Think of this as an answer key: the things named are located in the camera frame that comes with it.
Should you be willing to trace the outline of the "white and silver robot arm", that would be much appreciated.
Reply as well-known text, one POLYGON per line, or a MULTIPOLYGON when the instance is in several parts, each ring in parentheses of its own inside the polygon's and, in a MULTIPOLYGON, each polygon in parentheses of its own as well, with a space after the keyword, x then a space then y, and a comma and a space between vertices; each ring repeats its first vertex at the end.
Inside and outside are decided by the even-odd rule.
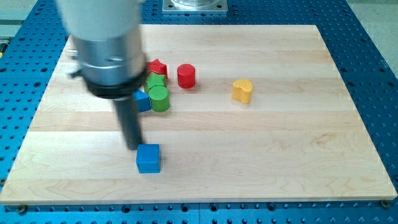
POLYGON ((58 0, 87 89, 117 99, 139 89, 147 71, 141 42, 141 3, 136 0, 58 0))

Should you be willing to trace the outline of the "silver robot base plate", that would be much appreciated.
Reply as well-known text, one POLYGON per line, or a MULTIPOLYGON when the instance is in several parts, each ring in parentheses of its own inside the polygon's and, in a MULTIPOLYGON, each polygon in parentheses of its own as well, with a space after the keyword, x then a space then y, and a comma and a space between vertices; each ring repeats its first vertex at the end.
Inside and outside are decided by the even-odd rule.
POLYGON ((163 12, 227 12, 227 0, 163 0, 163 12))

